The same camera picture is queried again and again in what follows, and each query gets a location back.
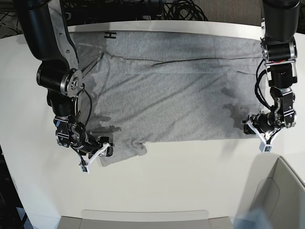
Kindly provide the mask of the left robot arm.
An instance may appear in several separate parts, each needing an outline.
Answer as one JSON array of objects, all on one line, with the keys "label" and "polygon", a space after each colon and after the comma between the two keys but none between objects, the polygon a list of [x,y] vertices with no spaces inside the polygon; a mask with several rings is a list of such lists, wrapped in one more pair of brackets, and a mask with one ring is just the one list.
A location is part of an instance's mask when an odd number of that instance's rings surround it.
[{"label": "left robot arm", "polygon": [[295,125],[295,93],[297,83],[297,31],[301,2],[299,0],[263,0],[261,48],[265,69],[256,72],[254,93],[268,113],[249,115],[243,121],[244,133],[257,134],[270,142],[281,129]]}]

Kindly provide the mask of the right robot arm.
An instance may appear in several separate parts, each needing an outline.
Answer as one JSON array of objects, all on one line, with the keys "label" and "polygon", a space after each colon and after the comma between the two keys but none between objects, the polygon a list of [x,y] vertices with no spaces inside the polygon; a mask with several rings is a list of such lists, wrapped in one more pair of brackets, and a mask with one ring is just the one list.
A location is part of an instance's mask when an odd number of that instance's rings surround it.
[{"label": "right robot arm", "polygon": [[23,35],[33,56],[41,61],[37,84],[48,90],[47,103],[55,118],[58,145],[70,147],[80,157],[102,153],[103,141],[86,131],[79,121],[79,96],[90,98],[82,81],[83,70],[69,35],[61,0],[15,0]]}]

